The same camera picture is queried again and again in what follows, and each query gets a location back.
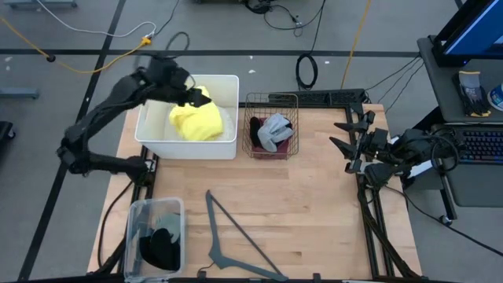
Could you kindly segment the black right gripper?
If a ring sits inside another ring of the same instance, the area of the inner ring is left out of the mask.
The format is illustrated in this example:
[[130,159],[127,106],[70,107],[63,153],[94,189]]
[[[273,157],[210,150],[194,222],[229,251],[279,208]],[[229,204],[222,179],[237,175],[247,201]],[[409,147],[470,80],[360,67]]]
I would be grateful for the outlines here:
[[354,144],[348,144],[338,138],[330,137],[329,140],[343,154],[345,160],[349,160],[344,171],[348,174],[371,174],[384,173],[385,165],[373,163],[379,153],[387,151],[386,130],[376,128],[367,133],[369,126],[373,124],[375,112],[368,111],[358,123],[334,123],[335,127],[345,130],[351,138],[358,137]]

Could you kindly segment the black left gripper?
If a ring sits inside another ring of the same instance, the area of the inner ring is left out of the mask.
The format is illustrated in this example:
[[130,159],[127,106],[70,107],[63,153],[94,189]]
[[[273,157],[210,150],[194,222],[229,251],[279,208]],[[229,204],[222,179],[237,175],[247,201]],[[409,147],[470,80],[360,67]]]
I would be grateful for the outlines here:
[[189,78],[189,73],[173,59],[152,57],[146,78],[152,85],[147,94],[150,100],[174,103],[179,107],[191,105],[195,108],[212,102],[201,89],[188,90],[185,81]]

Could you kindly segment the yellow cloth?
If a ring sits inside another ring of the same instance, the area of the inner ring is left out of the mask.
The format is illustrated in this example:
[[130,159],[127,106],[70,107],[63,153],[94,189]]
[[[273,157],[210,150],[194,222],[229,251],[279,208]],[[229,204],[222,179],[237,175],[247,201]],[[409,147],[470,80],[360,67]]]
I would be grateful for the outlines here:
[[177,105],[171,110],[169,121],[180,137],[188,141],[215,140],[224,131],[222,117],[214,102],[199,108],[189,103]]

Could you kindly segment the white cloth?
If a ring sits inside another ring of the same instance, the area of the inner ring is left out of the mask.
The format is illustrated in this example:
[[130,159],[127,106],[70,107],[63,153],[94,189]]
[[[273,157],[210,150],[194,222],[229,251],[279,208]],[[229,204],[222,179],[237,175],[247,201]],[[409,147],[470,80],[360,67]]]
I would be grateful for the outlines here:
[[231,142],[236,136],[235,122],[233,120],[234,108],[217,107],[222,120],[222,133],[215,138],[216,142]]

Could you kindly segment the light grey textured cloth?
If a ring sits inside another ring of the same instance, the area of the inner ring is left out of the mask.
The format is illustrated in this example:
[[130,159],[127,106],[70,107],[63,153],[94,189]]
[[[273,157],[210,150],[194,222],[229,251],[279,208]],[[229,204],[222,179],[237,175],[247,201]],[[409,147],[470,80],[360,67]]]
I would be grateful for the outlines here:
[[276,113],[264,122],[266,132],[271,135],[273,142],[280,142],[293,136],[291,122],[282,114]]

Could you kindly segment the smooth light grey cloth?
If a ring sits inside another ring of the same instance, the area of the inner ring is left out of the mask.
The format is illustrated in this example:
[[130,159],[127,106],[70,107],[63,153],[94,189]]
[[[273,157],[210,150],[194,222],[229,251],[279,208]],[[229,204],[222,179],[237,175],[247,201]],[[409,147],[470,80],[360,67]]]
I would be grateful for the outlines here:
[[283,127],[262,126],[258,130],[258,138],[261,146],[268,152],[275,153],[277,144],[281,144],[284,140],[282,133],[285,131]]

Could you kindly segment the large black cloth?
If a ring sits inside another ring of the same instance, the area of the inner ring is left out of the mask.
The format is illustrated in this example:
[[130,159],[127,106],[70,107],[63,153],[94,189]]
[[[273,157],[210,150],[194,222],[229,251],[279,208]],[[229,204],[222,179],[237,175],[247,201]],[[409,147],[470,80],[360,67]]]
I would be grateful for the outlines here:
[[179,238],[172,242],[173,237],[174,234],[165,228],[141,237],[139,249],[143,260],[162,270],[178,271],[181,267],[181,245]]

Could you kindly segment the white perforated plastic bin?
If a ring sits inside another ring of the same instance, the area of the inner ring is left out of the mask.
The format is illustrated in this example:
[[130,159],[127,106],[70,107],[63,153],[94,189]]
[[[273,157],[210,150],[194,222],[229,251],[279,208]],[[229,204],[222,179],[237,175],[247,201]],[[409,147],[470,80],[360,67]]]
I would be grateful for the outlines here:
[[232,141],[188,141],[170,124],[173,104],[147,101],[139,107],[134,137],[162,159],[232,160],[236,157],[239,118],[239,86],[236,75],[194,75],[197,86],[204,86],[210,98],[222,108],[234,108],[236,136]]

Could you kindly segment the black power strip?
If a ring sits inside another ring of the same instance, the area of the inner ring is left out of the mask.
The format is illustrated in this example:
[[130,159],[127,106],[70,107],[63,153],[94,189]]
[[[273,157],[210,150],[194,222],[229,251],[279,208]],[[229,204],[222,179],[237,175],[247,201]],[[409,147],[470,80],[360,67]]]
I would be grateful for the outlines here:
[[361,104],[365,100],[363,89],[349,90],[304,90],[291,93],[271,93],[268,102],[276,105],[299,106],[301,108],[335,108]]

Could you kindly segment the grey desk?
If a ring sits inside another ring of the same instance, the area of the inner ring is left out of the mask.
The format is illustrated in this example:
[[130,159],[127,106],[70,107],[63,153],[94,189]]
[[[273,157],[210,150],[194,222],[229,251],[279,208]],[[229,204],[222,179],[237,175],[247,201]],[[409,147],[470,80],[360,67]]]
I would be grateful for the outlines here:
[[[440,67],[428,38],[417,40],[438,106],[417,125],[437,129],[442,125],[455,130],[484,131],[499,134],[503,142],[503,112],[492,109],[487,118],[468,117],[454,85],[458,68]],[[466,70],[481,72],[481,85],[489,92],[503,83],[503,60],[472,60]],[[460,207],[503,208],[503,161],[500,163],[461,163],[443,178],[453,201]]]

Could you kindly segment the grey work glove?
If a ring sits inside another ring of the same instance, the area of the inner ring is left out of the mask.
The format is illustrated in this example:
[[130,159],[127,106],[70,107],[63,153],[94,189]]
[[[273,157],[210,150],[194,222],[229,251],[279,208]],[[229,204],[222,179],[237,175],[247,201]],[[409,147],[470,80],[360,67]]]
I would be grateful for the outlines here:
[[453,84],[466,116],[485,118],[491,114],[486,91],[480,84],[480,72],[459,71],[453,75]]

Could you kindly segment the black keyboard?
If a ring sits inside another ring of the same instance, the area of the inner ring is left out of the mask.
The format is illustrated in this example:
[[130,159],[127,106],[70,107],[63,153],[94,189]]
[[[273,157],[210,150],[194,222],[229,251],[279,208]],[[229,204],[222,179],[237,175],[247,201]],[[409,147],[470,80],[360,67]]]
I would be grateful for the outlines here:
[[503,165],[503,130],[459,130],[457,133],[464,144],[460,151],[461,163]]

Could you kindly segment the clear plastic bin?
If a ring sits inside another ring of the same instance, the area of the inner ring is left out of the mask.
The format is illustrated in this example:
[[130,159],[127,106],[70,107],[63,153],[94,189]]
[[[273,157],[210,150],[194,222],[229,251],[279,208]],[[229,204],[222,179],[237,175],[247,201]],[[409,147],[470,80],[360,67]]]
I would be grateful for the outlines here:
[[[150,236],[155,231],[156,220],[167,213],[180,214],[181,220],[181,267],[178,271],[162,270],[148,264],[141,257],[139,239]],[[126,247],[123,276],[126,283],[165,283],[182,275],[185,267],[185,207],[182,199],[167,197],[161,199],[137,200],[129,210],[127,220]]]

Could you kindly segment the white round container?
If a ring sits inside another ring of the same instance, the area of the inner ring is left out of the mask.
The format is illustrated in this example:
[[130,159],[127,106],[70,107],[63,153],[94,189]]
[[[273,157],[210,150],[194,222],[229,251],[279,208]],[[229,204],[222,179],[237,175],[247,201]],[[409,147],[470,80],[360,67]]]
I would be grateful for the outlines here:
[[503,112],[503,83],[497,85],[487,94],[490,105],[500,112]]

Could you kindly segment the computer monitor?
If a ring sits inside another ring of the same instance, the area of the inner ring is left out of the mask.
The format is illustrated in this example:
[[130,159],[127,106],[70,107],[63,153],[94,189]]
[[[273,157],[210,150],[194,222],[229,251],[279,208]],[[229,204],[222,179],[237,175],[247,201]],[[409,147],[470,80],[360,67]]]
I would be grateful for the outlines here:
[[503,0],[467,0],[432,44],[440,67],[461,67],[471,59],[503,60]]

